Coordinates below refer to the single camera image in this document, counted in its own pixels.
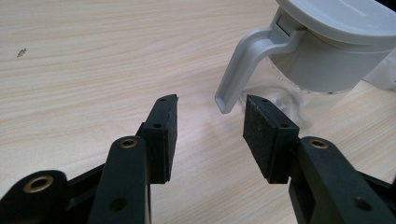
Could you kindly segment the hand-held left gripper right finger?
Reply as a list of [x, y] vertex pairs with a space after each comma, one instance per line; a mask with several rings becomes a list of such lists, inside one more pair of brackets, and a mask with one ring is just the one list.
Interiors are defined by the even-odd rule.
[[271, 101], [247, 97], [243, 137], [269, 184], [287, 184], [300, 128]]

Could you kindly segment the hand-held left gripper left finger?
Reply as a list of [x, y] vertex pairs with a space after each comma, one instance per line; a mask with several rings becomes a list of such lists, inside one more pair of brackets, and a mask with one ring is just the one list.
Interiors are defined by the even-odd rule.
[[175, 94], [160, 97], [137, 131], [148, 147], [151, 184], [165, 184], [171, 178], [177, 144], [177, 100]]

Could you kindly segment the clear pitcher with grey lid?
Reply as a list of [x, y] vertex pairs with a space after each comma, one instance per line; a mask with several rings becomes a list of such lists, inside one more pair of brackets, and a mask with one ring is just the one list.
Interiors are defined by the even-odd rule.
[[267, 28], [245, 35], [215, 95], [228, 114], [249, 95], [303, 129], [396, 49], [396, 9], [380, 0], [276, 0]]

